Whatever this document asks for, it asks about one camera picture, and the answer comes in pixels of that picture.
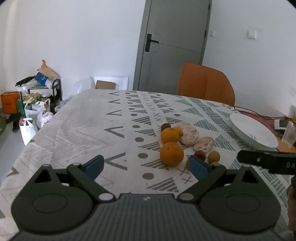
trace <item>black metal rack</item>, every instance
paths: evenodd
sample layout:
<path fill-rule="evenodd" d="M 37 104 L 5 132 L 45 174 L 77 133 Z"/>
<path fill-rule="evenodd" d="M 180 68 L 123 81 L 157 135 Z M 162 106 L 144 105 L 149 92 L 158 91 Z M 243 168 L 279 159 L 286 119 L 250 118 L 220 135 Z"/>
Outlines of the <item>black metal rack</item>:
<path fill-rule="evenodd" d="M 28 93 L 31 93 L 31 90 L 38 90 L 38 89 L 49 89 L 47 86 L 44 85 L 36 85 L 34 87 L 31 87 L 28 89 Z M 61 80 L 60 79 L 56 79 L 53 81 L 52 83 L 52 96 L 49 97 L 50 99 L 50 110 L 51 112 L 55 113 L 54 108 L 57 105 L 57 101 L 62 101 L 62 85 L 61 85 Z M 20 98 L 22 101 L 22 106 L 24 109 L 24 113 L 25 113 L 25 107 L 24 107 L 24 102 L 23 102 L 23 97 L 22 97 L 22 92 L 20 91 Z"/>

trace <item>blue gripper pad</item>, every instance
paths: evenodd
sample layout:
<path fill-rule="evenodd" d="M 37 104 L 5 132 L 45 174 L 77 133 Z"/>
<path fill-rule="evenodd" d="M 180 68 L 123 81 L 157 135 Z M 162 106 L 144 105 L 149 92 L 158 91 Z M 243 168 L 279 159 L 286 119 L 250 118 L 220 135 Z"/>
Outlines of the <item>blue gripper pad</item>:
<path fill-rule="evenodd" d="M 82 170 L 92 180 L 95 180 L 103 171 L 103 169 L 104 157 L 102 155 L 97 155 L 96 157 L 82 165 Z"/>
<path fill-rule="evenodd" d="M 189 171 L 195 176 L 197 180 L 202 180 L 205 178 L 211 171 L 212 166 L 204 162 L 195 155 L 189 157 L 188 160 Z"/>

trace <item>orange box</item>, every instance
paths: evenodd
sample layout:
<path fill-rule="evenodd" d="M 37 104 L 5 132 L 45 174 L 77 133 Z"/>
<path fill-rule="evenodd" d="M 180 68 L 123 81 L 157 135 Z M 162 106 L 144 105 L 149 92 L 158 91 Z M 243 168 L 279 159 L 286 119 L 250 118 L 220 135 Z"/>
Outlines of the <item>orange box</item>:
<path fill-rule="evenodd" d="M 1 95 L 3 113 L 15 114 L 18 113 L 17 99 L 20 98 L 19 92 L 5 92 Z"/>

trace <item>gray floor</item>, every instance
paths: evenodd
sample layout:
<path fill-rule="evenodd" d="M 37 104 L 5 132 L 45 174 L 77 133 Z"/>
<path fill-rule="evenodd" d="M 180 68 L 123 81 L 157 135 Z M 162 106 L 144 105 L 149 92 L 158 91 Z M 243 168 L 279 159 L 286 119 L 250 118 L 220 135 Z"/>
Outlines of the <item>gray floor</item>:
<path fill-rule="evenodd" d="M 0 135 L 0 186 L 24 148 L 25 145 L 20 130 L 15 133 L 12 132 L 12 122 L 9 123 L 2 135 Z"/>

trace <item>gray door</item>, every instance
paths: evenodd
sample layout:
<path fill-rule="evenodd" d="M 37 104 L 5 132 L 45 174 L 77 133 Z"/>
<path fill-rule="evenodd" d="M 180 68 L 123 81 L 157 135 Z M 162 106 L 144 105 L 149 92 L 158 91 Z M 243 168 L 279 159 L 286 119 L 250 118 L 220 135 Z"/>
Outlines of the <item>gray door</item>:
<path fill-rule="evenodd" d="M 183 64 L 200 62 L 208 7 L 209 0 L 152 0 L 147 34 L 159 43 L 144 47 L 140 91 L 177 94 Z"/>

